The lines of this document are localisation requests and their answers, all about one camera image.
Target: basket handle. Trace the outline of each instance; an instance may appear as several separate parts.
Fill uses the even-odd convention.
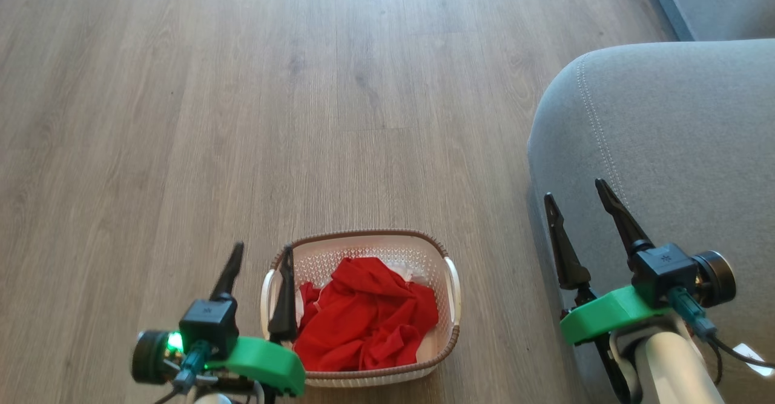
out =
[[[454,325],[460,325],[460,308],[463,302],[462,294],[460,293],[460,277],[457,275],[457,268],[455,264],[449,260],[449,257],[444,257],[446,262],[446,271],[449,274],[449,280],[446,281],[448,293],[452,294],[453,302],[453,317]]]
[[[274,286],[274,269],[270,269],[269,272],[266,273],[266,277],[263,278],[263,286],[261,286],[261,301],[260,301],[260,310],[261,310],[261,333],[263,333],[263,338],[266,340],[269,340],[269,319],[271,318],[271,297],[272,294],[274,294],[274,291],[272,291],[272,286]]]

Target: sofa seam stitching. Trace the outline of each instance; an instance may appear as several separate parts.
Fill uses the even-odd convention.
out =
[[[579,94],[581,95],[581,100],[584,103],[584,111],[587,112],[587,118],[589,118],[589,125],[592,127],[592,133],[595,134],[595,140],[598,141],[598,149],[600,150],[601,158],[603,158],[603,164],[605,165],[605,170],[608,171],[608,177],[613,177],[611,173],[611,166],[608,164],[608,159],[605,156],[605,152],[603,151],[603,142],[600,140],[600,134],[598,134],[598,128],[595,126],[595,120],[592,119],[592,110],[590,109],[589,103],[587,102],[587,94],[584,90],[584,87],[581,85],[581,76],[584,73],[584,62],[587,59],[587,54],[584,54],[579,58],[579,64],[576,65],[576,84],[578,85]]]
[[[624,187],[622,186],[622,178],[616,169],[616,163],[614,163],[614,158],[611,154],[611,147],[609,147],[608,141],[605,139],[603,124],[600,121],[600,116],[598,115],[597,109],[595,109],[595,103],[592,102],[592,95],[590,94],[589,84],[587,84],[587,55],[588,53],[585,54],[581,59],[581,83],[584,85],[584,91],[586,92],[584,106],[587,109],[587,116],[590,118],[590,122],[593,122],[592,128],[595,130],[595,136],[598,137],[598,131],[600,133],[598,137],[598,147],[600,148],[601,156],[603,156],[603,161],[606,164],[608,175],[611,178],[611,181],[614,183],[614,188],[618,189],[618,193],[622,195],[622,200],[625,206],[629,206],[627,195],[625,194]]]

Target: green led light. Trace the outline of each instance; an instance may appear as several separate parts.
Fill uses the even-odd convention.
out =
[[[170,336],[167,337],[167,348],[183,352],[183,337],[180,333],[170,333]]]

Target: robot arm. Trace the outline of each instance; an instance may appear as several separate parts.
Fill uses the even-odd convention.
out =
[[[622,403],[722,403],[682,319],[700,338],[714,337],[703,308],[733,299],[728,263],[715,252],[689,257],[672,243],[654,247],[608,184],[598,179],[595,186],[622,238],[632,285],[604,296],[592,291],[590,273],[573,251],[553,196],[546,194],[557,279],[560,288],[578,291],[576,307],[560,321],[566,341],[595,344]]]
[[[635,362],[643,404],[724,404],[692,343],[677,333],[638,343]]]
[[[252,394],[248,396],[255,397],[256,400],[254,402],[253,401],[250,401],[250,402],[255,404],[264,404],[265,399],[263,395],[263,388],[261,387],[261,385],[258,383],[254,383],[253,388],[254,390],[252,391]],[[199,398],[196,399],[196,401],[193,401],[193,404],[238,404],[238,402],[232,401],[228,396],[223,395],[222,393],[208,393],[207,395],[199,396]]]
[[[277,396],[303,395],[304,366],[296,353],[282,345],[296,338],[293,249],[283,250],[280,290],[286,296],[269,323],[269,340],[240,336],[236,326],[237,302],[232,290],[243,249],[242,243],[235,245],[210,299],[191,304],[178,323],[179,331],[151,330],[139,335],[132,358],[133,379],[173,386],[157,404],[176,395],[194,396],[197,402],[203,400],[200,404],[223,402],[227,398],[221,393],[256,396],[266,404],[274,404]],[[189,394],[192,388],[196,393]]]

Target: white label tag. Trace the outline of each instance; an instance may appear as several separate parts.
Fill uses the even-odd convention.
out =
[[[756,354],[755,352],[753,352],[753,349],[751,349],[747,344],[740,343],[738,346],[735,346],[733,349],[734,349],[734,352],[736,352],[737,354],[742,354],[745,357],[751,357],[753,359],[758,360],[759,362],[764,362],[764,359],[759,357],[759,355]],[[764,368],[763,366],[751,365],[751,363],[746,363],[746,365],[748,365],[748,367],[750,367],[751,369],[758,372],[764,377],[772,376],[773,371],[775,371],[772,368]]]

